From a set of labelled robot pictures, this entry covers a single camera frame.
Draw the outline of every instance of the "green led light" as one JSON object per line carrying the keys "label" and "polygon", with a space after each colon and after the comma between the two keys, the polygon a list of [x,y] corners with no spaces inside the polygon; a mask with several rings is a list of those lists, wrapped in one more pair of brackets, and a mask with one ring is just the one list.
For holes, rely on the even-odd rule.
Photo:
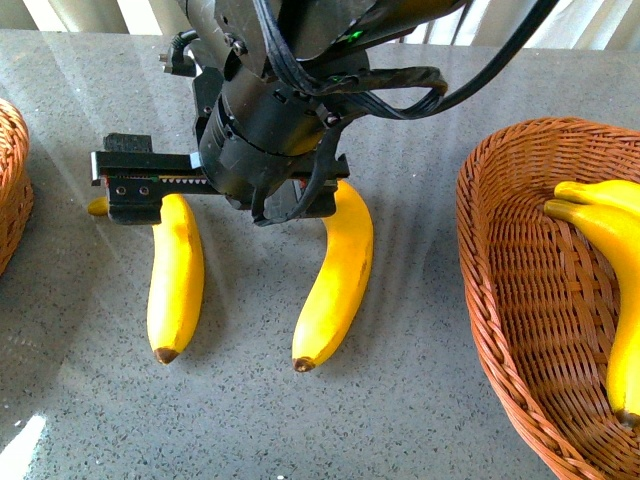
{"label": "green led light", "polygon": [[363,30],[358,30],[357,32],[353,32],[351,35],[349,35],[349,38],[347,38],[347,42],[351,43],[351,42],[355,42],[357,39],[359,39],[362,34],[364,33]]}

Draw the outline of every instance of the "table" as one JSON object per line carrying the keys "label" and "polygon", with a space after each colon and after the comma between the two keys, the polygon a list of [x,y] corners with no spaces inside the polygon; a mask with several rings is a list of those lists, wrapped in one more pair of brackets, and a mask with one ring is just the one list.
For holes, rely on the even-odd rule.
{"label": "table", "polygon": [[[299,374],[291,336],[324,256],[322,222],[260,229],[221,198],[191,197],[205,299],[192,344],[163,367],[145,327],[151,228],[85,212],[103,192],[90,186],[89,153],[107,133],[195,149],[190,81],[157,61],[168,41],[0,31],[0,97],[29,125],[36,199],[0,277],[0,448],[38,415],[33,479],[553,478],[478,362],[456,175],[483,138],[525,119],[640,129],[640,54],[526,50],[448,112],[350,126],[338,150],[372,212],[371,281],[340,350]],[[387,44],[371,58],[438,66],[454,89],[495,52]],[[401,106],[416,97],[386,94]]]}

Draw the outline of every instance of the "banana stem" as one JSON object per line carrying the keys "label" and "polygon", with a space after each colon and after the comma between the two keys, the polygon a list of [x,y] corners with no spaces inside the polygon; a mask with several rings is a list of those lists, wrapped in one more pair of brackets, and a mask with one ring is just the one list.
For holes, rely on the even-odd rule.
{"label": "banana stem", "polygon": [[579,206],[566,200],[547,200],[544,203],[544,213],[550,217],[571,222]]}

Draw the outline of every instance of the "basket rim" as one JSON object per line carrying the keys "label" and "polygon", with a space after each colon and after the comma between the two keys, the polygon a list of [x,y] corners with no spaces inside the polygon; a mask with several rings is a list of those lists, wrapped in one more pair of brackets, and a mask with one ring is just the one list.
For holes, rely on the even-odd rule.
{"label": "basket rim", "polygon": [[[465,241],[465,235],[461,234],[466,231],[466,237],[472,237],[470,225],[473,217],[478,215],[477,212],[474,215],[472,205],[477,203],[480,193],[478,188],[474,188],[476,179],[470,173],[475,172],[486,152],[504,145],[505,137],[513,138],[514,134],[530,135],[543,130],[549,131],[549,129],[563,132],[604,129],[612,136],[631,136],[640,141],[640,132],[575,116],[532,118],[509,125],[487,136],[468,155],[458,173],[456,223],[460,268],[465,280],[465,298],[469,306],[471,330],[480,364],[516,431],[558,476],[567,479],[604,480],[606,478],[604,473],[587,462],[560,430],[545,417],[543,408],[528,393],[528,387],[518,374],[516,362],[503,335],[497,299],[491,294],[494,290],[491,274],[486,268],[476,264],[473,264],[472,271],[470,264],[472,261],[469,259],[482,256],[482,250],[487,248],[484,245]],[[469,282],[474,282],[478,286],[477,292],[472,291]],[[494,341],[494,338],[500,337],[504,339],[503,342]]]}

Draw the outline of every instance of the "banana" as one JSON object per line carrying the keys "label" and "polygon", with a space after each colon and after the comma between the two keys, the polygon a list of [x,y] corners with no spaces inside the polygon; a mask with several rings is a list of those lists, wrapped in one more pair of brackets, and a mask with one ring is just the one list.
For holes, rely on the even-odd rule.
{"label": "banana", "polygon": [[91,200],[87,206],[87,212],[94,217],[104,217],[109,213],[109,201],[107,197],[97,197]]}
{"label": "banana", "polygon": [[293,334],[293,368],[309,371],[338,349],[360,307],[371,273],[373,223],[366,204],[338,182],[336,213],[323,218],[327,251]]}
{"label": "banana", "polygon": [[556,198],[570,202],[612,205],[640,215],[640,184],[629,180],[600,183],[560,182],[553,191]]}
{"label": "banana", "polygon": [[195,217],[182,195],[165,196],[160,217],[152,227],[147,334],[155,357],[166,365],[187,347],[198,325],[204,256]]}
{"label": "banana", "polygon": [[544,212],[574,224],[609,260],[620,287],[620,315],[607,366],[609,403],[624,425],[640,425],[640,216],[611,205],[554,199]]}

